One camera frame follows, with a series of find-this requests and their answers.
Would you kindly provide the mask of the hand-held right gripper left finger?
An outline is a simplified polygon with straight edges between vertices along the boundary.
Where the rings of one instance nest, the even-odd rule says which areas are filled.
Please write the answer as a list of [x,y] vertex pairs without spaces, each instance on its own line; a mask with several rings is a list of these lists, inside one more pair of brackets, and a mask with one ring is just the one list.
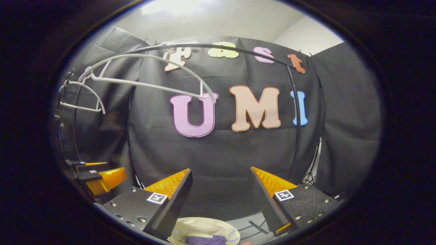
[[139,238],[167,240],[193,184],[191,169],[184,169],[145,189],[130,187],[95,208],[119,227]]

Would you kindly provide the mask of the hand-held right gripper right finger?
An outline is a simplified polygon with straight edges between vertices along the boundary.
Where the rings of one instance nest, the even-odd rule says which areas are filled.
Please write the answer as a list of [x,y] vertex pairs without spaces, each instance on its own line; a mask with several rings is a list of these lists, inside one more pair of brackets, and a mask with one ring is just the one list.
[[295,185],[254,166],[250,181],[257,206],[274,235],[308,228],[342,204],[341,194],[329,196],[313,185]]

